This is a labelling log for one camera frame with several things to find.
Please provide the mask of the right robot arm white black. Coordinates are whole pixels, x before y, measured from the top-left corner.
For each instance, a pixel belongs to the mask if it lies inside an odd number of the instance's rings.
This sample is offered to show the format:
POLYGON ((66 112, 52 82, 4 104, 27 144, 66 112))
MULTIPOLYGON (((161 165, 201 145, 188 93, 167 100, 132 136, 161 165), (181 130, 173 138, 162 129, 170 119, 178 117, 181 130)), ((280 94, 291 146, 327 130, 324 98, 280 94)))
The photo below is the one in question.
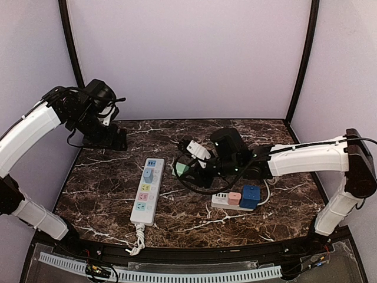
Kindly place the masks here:
POLYGON ((338 171, 343 174, 336 193, 313 222, 313 233, 330 236, 359 202, 376 192, 376 172, 366 138, 356 129, 330 140, 291 145, 264 145, 248 148, 235 128, 222 128, 210 136, 215 152, 194 140, 182 140, 178 148, 192 158, 188 169, 174 174, 188 189, 203 195, 220 193, 211 190, 214 178, 234 176, 225 188, 231 189, 240 179, 272 180, 275 177, 303 172, 338 171))

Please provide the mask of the pink plug adapter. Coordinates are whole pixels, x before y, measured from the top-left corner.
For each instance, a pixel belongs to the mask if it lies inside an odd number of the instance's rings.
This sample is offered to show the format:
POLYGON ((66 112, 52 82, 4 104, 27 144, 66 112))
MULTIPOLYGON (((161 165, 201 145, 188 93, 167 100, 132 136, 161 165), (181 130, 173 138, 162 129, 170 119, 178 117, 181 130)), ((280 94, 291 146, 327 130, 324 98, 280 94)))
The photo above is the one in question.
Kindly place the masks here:
POLYGON ((241 193, 230 192, 228 194, 228 201, 227 201, 227 203, 229 205, 237 206, 237 205, 239 205, 241 199, 242 199, 242 194, 241 193))

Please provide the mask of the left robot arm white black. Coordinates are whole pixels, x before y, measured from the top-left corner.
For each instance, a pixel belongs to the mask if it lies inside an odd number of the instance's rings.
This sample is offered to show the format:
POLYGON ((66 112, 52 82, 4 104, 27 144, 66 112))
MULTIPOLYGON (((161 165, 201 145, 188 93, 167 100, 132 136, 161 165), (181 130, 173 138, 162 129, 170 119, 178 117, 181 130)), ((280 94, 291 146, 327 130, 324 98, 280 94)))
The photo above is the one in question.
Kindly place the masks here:
POLYGON ((119 113, 116 104, 124 100, 97 79, 84 88, 58 86, 46 93, 1 136, 1 214, 13 215, 57 241, 77 237, 68 221, 23 194, 9 173, 36 143, 61 125, 72 134, 83 134, 83 148, 126 150, 126 130, 112 123, 119 113))

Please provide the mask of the blue cube socket adapter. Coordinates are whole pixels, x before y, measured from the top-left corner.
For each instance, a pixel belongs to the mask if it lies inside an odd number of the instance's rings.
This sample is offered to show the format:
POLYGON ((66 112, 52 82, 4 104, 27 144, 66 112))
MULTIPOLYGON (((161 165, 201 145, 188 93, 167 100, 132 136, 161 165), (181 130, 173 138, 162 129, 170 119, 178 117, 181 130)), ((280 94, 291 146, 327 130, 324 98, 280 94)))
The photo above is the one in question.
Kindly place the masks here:
POLYGON ((260 187, 244 185, 239 206, 246 209, 256 209, 260 202, 260 187))

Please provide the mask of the green plug adapter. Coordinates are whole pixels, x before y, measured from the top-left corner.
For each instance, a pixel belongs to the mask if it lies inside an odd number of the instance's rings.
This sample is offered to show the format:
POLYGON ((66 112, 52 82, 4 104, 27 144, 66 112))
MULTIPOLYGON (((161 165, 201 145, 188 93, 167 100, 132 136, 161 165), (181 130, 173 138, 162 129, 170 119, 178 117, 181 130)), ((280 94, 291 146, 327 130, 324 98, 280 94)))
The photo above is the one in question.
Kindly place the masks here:
POLYGON ((177 162, 176 164, 172 165, 172 175, 180 177, 183 173, 187 172, 189 168, 190 167, 186 164, 177 162))

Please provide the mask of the light blue plug adapter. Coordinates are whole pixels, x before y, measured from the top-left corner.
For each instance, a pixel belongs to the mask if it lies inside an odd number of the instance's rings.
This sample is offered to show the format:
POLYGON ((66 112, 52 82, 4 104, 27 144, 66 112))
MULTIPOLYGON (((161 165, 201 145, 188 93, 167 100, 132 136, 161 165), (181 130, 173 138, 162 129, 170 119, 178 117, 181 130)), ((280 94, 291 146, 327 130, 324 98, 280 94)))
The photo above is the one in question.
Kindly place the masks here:
POLYGON ((146 169, 144 169, 143 171, 143 181, 146 183, 146 184, 150 184, 153 182, 153 169, 152 168, 149 168, 147 167, 146 169))

